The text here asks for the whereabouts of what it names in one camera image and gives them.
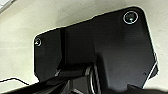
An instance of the screw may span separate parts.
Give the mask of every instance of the screw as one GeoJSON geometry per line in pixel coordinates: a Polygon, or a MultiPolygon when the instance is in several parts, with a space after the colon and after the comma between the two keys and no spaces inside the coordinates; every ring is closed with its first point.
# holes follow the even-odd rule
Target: screw
{"type": "Polygon", "coordinates": [[[36,38],[36,39],[34,40],[34,45],[35,45],[35,46],[41,46],[41,39],[40,39],[40,38],[36,38]]]}

